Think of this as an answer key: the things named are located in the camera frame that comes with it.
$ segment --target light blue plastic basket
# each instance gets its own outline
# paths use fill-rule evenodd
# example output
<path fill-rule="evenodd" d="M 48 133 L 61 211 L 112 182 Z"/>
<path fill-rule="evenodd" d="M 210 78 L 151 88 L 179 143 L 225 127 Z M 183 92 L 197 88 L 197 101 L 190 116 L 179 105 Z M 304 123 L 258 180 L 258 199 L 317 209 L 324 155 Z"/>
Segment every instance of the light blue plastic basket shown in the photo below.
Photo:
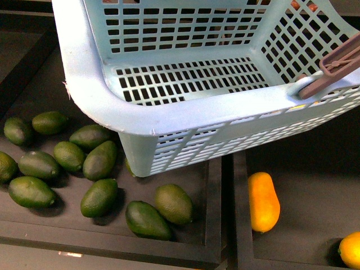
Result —
<path fill-rule="evenodd" d="M 360 69 L 306 100 L 289 95 L 358 32 L 328 0 L 298 0 L 298 10 L 291 0 L 52 3 L 69 94 L 119 133 L 140 177 L 308 131 L 360 104 Z"/>

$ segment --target basket bottom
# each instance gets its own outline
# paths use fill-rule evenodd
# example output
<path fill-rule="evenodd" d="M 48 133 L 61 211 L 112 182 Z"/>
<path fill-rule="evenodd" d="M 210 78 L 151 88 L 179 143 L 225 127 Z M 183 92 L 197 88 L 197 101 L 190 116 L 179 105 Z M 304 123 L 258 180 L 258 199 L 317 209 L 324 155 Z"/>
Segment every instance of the basket bottom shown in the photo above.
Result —
<path fill-rule="evenodd" d="M 118 96 L 138 105 L 179 101 L 264 88 L 272 84 L 249 56 L 116 67 Z"/>

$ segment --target brown basket handle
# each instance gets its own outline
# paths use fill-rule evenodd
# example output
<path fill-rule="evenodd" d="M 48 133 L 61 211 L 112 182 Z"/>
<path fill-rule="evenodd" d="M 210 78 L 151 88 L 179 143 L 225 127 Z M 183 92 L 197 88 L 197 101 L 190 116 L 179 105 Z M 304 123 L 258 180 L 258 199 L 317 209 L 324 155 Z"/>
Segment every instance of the brown basket handle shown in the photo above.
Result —
<path fill-rule="evenodd" d="M 324 75 L 299 91 L 303 100 L 360 68 L 360 32 L 321 59 L 319 66 Z"/>

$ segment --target black display tray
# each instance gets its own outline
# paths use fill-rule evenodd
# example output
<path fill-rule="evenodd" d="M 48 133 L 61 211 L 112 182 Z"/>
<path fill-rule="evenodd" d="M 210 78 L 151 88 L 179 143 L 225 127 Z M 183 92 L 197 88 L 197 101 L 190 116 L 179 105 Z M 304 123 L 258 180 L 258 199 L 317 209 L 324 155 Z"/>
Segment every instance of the black display tray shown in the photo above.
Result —
<path fill-rule="evenodd" d="M 233 155 L 229 269 L 343 269 L 343 237 L 360 231 L 360 107 L 296 136 Z M 275 227 L 251 230 L 248 176 L 267 172 L 281 204 Z"/>
<path fill-rule="evenodd" d="M 69 100 L 64 80 L 60 50 L 56 48 L 22 94 L 3 112 L 0 151 L 16 161 L 30 150 L 53 154 L 56 143 L 67 141 L 75 130 L 94 123 Z M 6 140 L 3 126 L 7 118 L 18 116 L 31 120 L 49 110 L 58 110 L 70 117 L 70 126 L 64 133 L 38 135 L 29 147 L 17 147 Z M 18 206 L 8 195 L 7 185 L 3 185 L 0 188 L 0 242 L 201 269 L 214 269 L 221 263 L 221 251 L 226 243 L 221 233 L 220 158 L 134 178 L 125 168 L 124 154 L 120 150 L 112 177 L 119 185 L 116 207 L 111 214 L 97 219 L 81 215 L 80 201 L 92 184 L 81 174 L 63 173 L 59 182 L 52 186 L 61 200 L 55 207 L 43 210 Z M 172 226 L 174 241 L 136 237 L 125 222 L 127 203 L 143 200 L 154 205 L 155 188 L 166 183 L 176 183 L 190 195 L 195 206 L 194 221 L 183 227 Z"/>
<path fill-rule="evenodd" d="M 0 118 L 58 44 L 53 17 L 0 13 Z"/>

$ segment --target basket rim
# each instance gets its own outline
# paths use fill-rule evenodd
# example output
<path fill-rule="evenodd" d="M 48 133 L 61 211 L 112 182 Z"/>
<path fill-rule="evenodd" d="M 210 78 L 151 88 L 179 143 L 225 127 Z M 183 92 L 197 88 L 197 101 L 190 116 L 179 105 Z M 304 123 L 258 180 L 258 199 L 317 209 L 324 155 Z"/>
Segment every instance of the basket rim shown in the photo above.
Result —
<path fill-rule="evenodd" d="M 288 96 L 293 85 L 289 83 L 157 106 L 135 105 L 109 90 L 83 1 L 53 0 L 52 4 L 69 96 L 95 122 L 117 132 L 160 136 L 311 104 L 360 77 L 358 69 L 307 100 Z"/>

